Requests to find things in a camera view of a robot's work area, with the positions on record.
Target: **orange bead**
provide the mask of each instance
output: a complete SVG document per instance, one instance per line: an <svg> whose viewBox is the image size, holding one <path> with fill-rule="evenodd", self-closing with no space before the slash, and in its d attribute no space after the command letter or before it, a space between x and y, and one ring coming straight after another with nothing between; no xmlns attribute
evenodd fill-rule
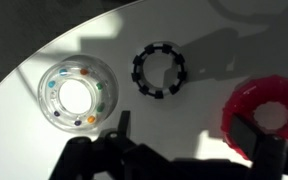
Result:
<svg viewBox="0 0 288 180"><path fill-rule="evenodd" d="M87 122L89 122L89 123L94 123L95 122L95 117L94 116L90 116L90 117L88 117L87 118Z"/></svg>
<svg viewBox="0 0 288 180"><path fill-rule="evenodd" d="M86 70L86 69L81 69L81 70L80 70L80 73L81 73L82 75L86 75L86 74L88 74L88 70Z"/></svg>

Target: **black ring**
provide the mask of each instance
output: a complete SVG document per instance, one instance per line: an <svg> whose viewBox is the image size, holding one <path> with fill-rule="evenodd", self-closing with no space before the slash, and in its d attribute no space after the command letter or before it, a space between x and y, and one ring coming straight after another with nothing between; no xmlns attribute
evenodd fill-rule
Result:
<svg viewBox="0 0 288 180"><path fill-rule="evenodd" d="M164 90L168 89L168 91L172 95L176 94L180 90L181 85L183 84L183 82L186 80L186 77L187 77L187 72L185 71L185 67L184 67L185 59L182 54L177 53L174 50L174 47L172 47L169 44L153 43L153 44L146 46L144 48L144 51L140 55L136 55L133 60L134 68L133 68L133 73L132 73L132 80L133 82L137 84L137 86L139 87L139 91L142 94L152 96L155 99L163 99L165 96L163 92L164 90L155 90L155 92L152 93L150 92L149 87L144 82L142 83L143 85L141 85L140 83L140 80L142 79L140 70L142 68L139 68L139 67L142 67L146 58L150 56L151 54L154 54L156 50L161 50L162 53L164 54L171 54L172 56L174 56L173 58L174 62L177 64L177 66L180 67L178 68L178 72L177 72L178 81L177 82L175 81L170 87L165 88Z"/></svg>

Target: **green bead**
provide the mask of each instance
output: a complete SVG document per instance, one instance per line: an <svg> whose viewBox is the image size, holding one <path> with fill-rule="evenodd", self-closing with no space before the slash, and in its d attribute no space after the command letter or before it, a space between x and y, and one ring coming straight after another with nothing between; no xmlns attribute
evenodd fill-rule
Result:
<svg viewBox="0 0 288 180"><path fill-rule="evenodd" d="M102 90L103 89L103 85L101 83L97 83L96 86L97 86L98 90Z"/></svg>
<svg viewBox="0 0 288 180"><path fill-rule="evenodd" d="M105 108L105 104L104 104L104 103L101 103L101 104L97 107L96 111L97 111L97 112L103 112L104 108Z"/></svg>

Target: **red plastic object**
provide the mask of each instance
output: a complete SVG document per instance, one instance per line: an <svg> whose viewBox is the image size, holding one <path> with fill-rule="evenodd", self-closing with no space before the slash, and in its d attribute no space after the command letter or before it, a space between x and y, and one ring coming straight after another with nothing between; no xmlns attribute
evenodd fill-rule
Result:
<svg viewBox="0 0 288 180"><path fill-rule="evenodd" d="M279 102L288 109L288 79L273 75L266 78L251 80L238 90L234 91L223 109L222 126L226 143L248 159L243 151L236 145L229 136L231 119L233 114L239 114L257 125L254 120L256 108L267 102ZM276 134L288 139L287 123L276 131Z"/></svg>

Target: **dark background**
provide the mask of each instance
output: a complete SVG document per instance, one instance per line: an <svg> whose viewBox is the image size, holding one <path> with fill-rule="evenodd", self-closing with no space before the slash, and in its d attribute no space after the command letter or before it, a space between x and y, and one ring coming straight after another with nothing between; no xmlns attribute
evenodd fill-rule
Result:
<svg viewBox="0 0 288 180"><path fill-rule="evenodd" d="M0 0L0 82L45 44L134 0Z"/></svg>

